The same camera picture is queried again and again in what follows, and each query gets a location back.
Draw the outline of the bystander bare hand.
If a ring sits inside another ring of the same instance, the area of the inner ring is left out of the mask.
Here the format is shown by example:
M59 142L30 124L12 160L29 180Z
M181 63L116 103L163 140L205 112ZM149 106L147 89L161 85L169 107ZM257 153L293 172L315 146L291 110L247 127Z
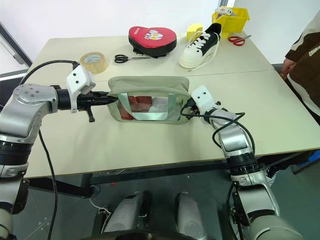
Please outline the bystander bare hand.
M287 79L287 75L290 73L290 71L295 67L296 62L285 58L280 70L281 77L285 80Z

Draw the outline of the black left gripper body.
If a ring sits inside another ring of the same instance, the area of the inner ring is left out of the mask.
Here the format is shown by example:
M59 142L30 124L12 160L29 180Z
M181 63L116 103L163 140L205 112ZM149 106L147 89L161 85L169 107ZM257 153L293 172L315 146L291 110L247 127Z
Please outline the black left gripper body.
M76 100L77 110L78 111L85 111L87 113L88 121L90 123L95 122L95 118L93 116L91 106L93 106L95 104L97 97L98 97L97 93L90 91L87 94L80 94Z

